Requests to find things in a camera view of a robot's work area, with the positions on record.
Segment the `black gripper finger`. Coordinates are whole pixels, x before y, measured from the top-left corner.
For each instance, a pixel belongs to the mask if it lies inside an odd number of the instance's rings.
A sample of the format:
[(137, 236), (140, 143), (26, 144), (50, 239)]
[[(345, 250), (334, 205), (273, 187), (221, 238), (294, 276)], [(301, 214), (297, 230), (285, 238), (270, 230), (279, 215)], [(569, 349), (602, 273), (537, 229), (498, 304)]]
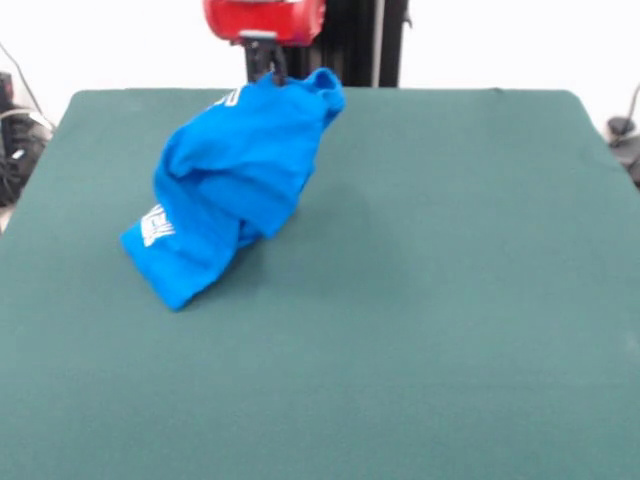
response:
[(287, 64), (284, 50), (281, 45), (273, 45), (270, 47), (269, 64), (271, 66), (274, 83), (285, 84), (288, 78)]
[(264, 43), (249, 42), (245, 44), (246, 72), (249, 83), (256, 83), (268, 71), (267, 60)]

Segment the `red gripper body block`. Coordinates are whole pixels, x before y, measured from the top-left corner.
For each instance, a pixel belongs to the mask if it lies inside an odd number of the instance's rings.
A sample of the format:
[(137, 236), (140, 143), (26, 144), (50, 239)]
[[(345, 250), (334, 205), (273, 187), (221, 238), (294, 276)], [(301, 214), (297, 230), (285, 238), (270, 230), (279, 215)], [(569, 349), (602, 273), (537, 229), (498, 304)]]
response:
[(267, 40), (283, 46), (309, 46), (322, 31), (326, 13), (324, 0), (206, 0), (202, 6), (210, 30), (222, 40)]

